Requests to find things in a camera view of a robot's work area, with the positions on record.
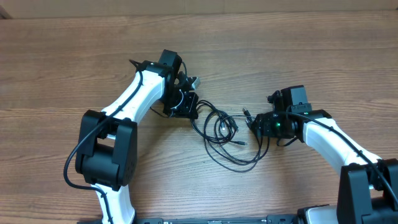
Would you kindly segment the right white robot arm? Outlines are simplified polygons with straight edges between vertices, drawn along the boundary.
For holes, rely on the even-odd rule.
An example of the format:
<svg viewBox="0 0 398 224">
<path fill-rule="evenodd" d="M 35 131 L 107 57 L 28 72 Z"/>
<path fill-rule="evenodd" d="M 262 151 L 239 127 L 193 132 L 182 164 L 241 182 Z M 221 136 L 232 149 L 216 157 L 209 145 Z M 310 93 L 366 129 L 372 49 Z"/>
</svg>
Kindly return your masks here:
<svg viewBox="0 0 398 224">
<path fill-rule="evenodd" d="M 277 90 L 267 101 L 270 112 L 246 120 L 255 137 L 300 141 L 340 177 L 336 205 L 300 208 L 287 223 L 397 223 L 397 159 L 367 151 L 329 113 L 313 110 L 302 85 Z"/>
</svg>

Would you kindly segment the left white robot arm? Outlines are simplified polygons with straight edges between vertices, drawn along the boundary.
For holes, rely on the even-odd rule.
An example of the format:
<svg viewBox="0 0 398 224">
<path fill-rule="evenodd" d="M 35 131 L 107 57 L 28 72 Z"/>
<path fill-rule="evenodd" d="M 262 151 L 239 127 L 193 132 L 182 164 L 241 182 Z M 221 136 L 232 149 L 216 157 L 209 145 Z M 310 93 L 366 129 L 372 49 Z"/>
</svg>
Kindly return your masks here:
<svg viewBox="0 0 398 224">
<path fill-rule="evenodd" d="M 84 189 L 98 196 L 103 213 L 98 223 L 134 222 L 128 185 L 137 166 L 138 125 L 151 106 L 161 101 L 166 118 L 198 118 L 200 80 L 187 75 L 178 53 L 163 50 L 156 62 L 130 63 L 134 80 L 112 104 L 83 115 L 78 144 L 69 156 L 87 183 Z"/>
</svg>

